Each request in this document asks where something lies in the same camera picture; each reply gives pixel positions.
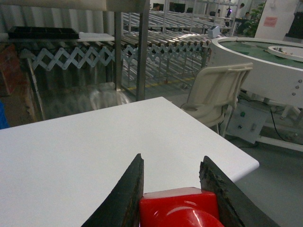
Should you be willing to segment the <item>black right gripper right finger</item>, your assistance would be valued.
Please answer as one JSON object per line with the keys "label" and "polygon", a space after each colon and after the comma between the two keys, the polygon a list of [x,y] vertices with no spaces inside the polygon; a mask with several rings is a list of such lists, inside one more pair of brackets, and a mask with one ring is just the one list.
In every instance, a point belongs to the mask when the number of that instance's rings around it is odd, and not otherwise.
{"label": "black right gripper right finger", "polygon": [[277,227],[208,156],[200,163],[201,189],[217,197],[219,220],[225,227]]}

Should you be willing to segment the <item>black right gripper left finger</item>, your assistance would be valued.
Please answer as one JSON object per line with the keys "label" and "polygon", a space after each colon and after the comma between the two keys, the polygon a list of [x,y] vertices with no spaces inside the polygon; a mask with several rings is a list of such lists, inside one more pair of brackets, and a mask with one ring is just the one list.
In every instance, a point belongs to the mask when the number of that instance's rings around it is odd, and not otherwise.
{"label": "black right gripper left finger", "polygon": [[84,227],[138,227],[143,196],[144,160],[137,154],[111,193],[84,222]]}

